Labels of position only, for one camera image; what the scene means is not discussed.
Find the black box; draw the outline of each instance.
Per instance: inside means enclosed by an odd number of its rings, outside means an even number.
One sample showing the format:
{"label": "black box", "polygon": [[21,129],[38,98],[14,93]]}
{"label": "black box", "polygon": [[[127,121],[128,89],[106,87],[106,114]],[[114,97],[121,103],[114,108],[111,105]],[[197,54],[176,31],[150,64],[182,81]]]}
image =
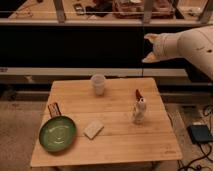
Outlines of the black box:
{"label": "black box", "polygon": [[187,130],[193,144],[213,142],[213,136],[207,125],[190,125]]}

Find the small white toy figure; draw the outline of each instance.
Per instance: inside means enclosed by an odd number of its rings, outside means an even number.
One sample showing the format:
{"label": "small white toy figure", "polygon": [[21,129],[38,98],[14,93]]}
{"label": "small white toy figure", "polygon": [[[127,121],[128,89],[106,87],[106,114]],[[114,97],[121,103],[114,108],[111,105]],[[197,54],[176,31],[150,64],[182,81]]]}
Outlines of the small white toy figure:
{"label": "small white toy figure", "polygon": [[146,112],[146,99],[140,95],[140,92],[136,90],[137,101],[133,109],[133,123],[141,124]]}

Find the floor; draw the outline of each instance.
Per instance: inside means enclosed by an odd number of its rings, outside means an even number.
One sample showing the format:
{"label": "floor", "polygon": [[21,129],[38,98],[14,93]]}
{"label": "floor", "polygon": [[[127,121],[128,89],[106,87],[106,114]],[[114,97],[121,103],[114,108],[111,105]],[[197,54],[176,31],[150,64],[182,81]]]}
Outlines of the floor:
{"label": "floor", "polygon": [[[49,91],[22,91],[14,93],[12,90],[2,92],[0,99],[0,171],[52,171],[52,168],[30,168],[31,154],[39,130],[42,112],[44,111]],[[202,156],[198,146],[193,145],[186,131],[186,126],[192,122],[209,123],[209,117],[202,116],[202,108],[213,104],[209,94],[182,94],[162,93],[168,116],[178,138],[182,153],[183,164]],[[182,105],[196,105],[198,115],[184,114]],[[213,170],[213,164],[207,159],[195,162],[192,166],[201,165],[203,170]],[[131,163],[113,165],[93,165],[63,167],[64,171],[150,171],[151,163]],[[160,163],[156,171],[176,171],[177,161]]]}

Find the wood grain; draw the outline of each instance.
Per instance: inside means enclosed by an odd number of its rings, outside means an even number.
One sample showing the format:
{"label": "wood grain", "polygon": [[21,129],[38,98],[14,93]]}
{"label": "wood grain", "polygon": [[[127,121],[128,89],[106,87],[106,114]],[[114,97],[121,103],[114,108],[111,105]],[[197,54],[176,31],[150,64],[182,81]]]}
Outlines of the wood grain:
{"label": "wood grain", "polygon": [[[47,105],[58,102],[63,115],[77,125],[75,143],[52,155],[36,142],[31,166],[65,166],[176,160],[182,157],[163,102],[152,78],[107,79],[104,96],[96,96],[90,80],[56,81]],[[147,100],[141,125],[134,125],[132,110],[139,89]],[[47,109],[41,126],[50,118]],[[89,140],[83,130],[98,119],[104,129]]]}

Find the green plate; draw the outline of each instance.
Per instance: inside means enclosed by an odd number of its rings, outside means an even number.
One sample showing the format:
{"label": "green plate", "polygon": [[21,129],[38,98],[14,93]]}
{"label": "green plate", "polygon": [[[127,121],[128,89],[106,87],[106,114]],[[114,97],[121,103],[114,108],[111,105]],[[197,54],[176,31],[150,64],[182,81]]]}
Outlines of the green plate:
{"label": "green plate", "polygon": [[69,147],[75,135],[76,126],[72,119],[66,116],[57,116],[42,126],[39,141],[46,151],[58,152]]}

